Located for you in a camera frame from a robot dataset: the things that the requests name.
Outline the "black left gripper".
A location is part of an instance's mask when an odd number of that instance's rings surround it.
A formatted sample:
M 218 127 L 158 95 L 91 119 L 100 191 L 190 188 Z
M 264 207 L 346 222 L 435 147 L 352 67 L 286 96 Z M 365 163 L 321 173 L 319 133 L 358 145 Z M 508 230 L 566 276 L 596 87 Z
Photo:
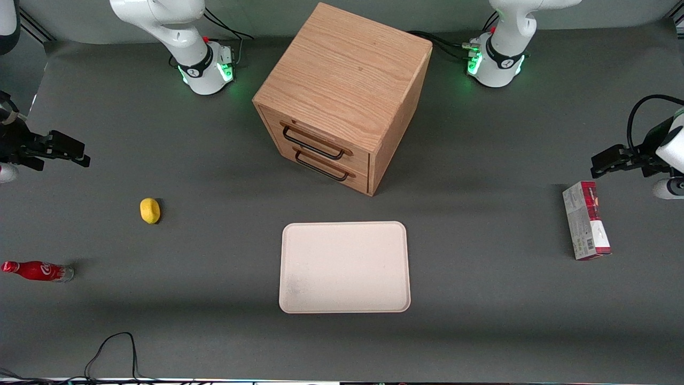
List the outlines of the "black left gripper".
M 664 120 L 653 127 L 645 135 L 642 144 L 636 145 L 632 150 L 623 144 L 616 144 L 592 156 L 592 178 L 598 179 L 608 173 L 633 169 L 640 169 L 644 178 L 660 173 L 673 178 L 675 172 L 672 166 L 656 154 L 656 150 L 669 134 L 672 123 L 673 120 Z

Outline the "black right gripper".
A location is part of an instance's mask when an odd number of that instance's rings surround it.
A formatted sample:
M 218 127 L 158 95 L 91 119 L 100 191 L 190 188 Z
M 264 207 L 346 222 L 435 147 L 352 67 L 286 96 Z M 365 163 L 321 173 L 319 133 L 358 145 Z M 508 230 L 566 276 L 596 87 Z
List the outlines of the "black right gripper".
M 41 172 L 45 161 L 68 160 L 81 167 L 89 167 L 91 158 L 84 153 L 85 144 L 76 139 L 51 130 L 46 135 L 31 132 L 23 120 L 2 122 L 1 162 L 25 166 Z

